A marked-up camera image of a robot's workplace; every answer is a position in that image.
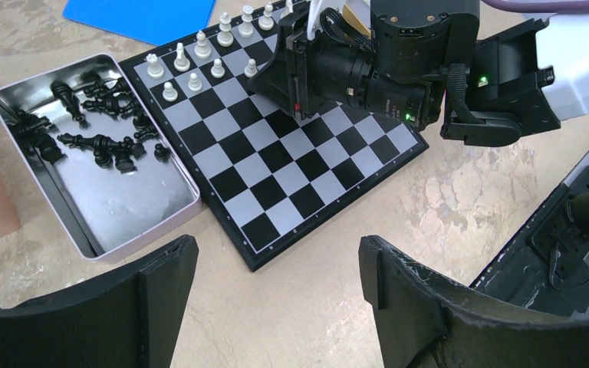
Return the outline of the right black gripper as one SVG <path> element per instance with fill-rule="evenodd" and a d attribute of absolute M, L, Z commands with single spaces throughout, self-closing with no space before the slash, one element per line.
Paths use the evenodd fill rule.
<path fill-rule="evenodd" d="M 308 7 L 298 7 L 281 20 L 284 50 L 251 77 L 248 88 L 297 120 L 312 118 L 325 104 L 314 89 L 315 41 L 308 40 Z"/>

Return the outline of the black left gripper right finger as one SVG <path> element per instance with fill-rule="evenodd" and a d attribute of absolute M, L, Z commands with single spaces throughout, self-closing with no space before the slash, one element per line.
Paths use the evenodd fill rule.
<path fill-rule="evenodd" d="M 378 235 L 358 258 L 386 367 L 589 367 L 589 319 L 490 297 Z"/>

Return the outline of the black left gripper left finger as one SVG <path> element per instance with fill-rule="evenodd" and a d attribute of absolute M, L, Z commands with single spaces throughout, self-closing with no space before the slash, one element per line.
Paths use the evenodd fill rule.
<path fill-rule="evenodd" d="M 71 287 L 0 308 L 0 367 L 168 367 L 199 247 L 180 236 Z"/>

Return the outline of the white pawn second row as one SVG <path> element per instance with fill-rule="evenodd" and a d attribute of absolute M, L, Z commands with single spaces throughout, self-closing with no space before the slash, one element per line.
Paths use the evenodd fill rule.
<path fill-rule="evenodd" d="M 213 61 L 212 67 L 210 69 L 210 74 L 212 75 L 212 77 L 216 79 L 220 79 L 225 76 L 225 68 L 222 64 L 221 58 L 216 58 Z"/>
<path fill-rule="evenodd" d="M 244 68 L 244 75 L 247 78 L 251 78 L 251 77 L 254 77 L 257 73 L 258 73 L 258 65 L 256 63 L 256 60 L 253 58 L 250 58 Z"/>

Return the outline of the white queen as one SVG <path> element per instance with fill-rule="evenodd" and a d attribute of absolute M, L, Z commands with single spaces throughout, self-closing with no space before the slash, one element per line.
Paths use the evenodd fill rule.
<path fill-rule="evenodd" d="M 250 38 L 253 35 L 253 11 L 254 8 L 251 5 L 244 5 L 242 7 L 242 23 L 238 26 L 238 32 L 243 38 Z"/>

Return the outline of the white bishop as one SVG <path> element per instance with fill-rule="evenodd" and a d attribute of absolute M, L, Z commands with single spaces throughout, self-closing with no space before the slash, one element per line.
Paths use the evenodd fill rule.
<path fill-rule="evenodd" d="M 263 9 L 262 16 L 258 19 L 258 26 L 263 31 L 270 31 L 275 25 L 275 20 L 272 17 L 273 10 L 273 4 L 268 2 Z"/>
<path fill-rule="evenodd" d="M 211 57 L 212 49 L 204 31 L 200 30 L 196 34 L 196 46 L 194 47 L 195 56 L 198 59 L 206 60 Z"/>

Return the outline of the white king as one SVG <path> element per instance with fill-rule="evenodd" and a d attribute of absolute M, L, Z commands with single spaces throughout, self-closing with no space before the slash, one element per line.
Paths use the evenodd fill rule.
<path fill-rule="evenodd" d="M 219 32 L 216 35 L 218 45 L 224 48 L 228 48 L 233 44 L 234 36 L 231 33 L 231 17 L 228 12 L 223 12 L 219 16 Z"/>

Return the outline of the white knight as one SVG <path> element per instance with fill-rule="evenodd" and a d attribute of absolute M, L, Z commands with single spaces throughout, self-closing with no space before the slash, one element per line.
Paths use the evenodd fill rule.
<path fill-rule="evenodd" d="M 280 14 L 280 19 L 285 18 L 286 16 L 292 14 L 294 12 L 294 3 L 292 0 L 286 0 L 284 4 L 284 8 Z"/>

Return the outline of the white piece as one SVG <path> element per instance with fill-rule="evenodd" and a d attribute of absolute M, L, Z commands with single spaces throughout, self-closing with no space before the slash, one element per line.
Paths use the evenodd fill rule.
<path fill-rule="evenodd" d="M 190 69 L 191 62 L 186 56 L 185 48 L 182 42 L 178 42 L 176 45 L 176 56 L 173 61 L 173 66 L 180 72 L 185 72 Z"/>

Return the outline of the white pawn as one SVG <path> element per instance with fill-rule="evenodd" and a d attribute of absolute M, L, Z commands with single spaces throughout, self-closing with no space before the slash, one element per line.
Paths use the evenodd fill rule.
<path fill-rule="evenodd" d="M 162 96 L 166 102 L 172 103 L 178 99 L 179 92 L 171 82 L 167 81 L 163 84 Z"/>

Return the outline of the white rook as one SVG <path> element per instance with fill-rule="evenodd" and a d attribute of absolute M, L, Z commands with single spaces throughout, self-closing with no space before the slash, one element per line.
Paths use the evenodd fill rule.
<path fill-rule="evenodd" d="M 146 58 L 146 62 L 148 63 L 146 72 L 148 75 L 153 79 L 160 79 L 164 75 L 164 68 L 159 63 L 159 58 L 156 54 L 149 53 Z"/>

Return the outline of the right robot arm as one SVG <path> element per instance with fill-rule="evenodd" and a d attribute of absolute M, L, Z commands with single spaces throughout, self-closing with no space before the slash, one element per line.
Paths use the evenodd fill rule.
<path fill-rule="evenodd" d="M 478 1 L 372 1 L 370 33 L 340 2 L 290 7 L 251 91 L 290 117 L 330 101 L 503 147 L 589 114 L 589 1 L 492 1 L 528 19 L 478 39 Z M 387 367 L 589 367 L 589 161 L 470 286 L 360 240 L 364 299 Z"/>

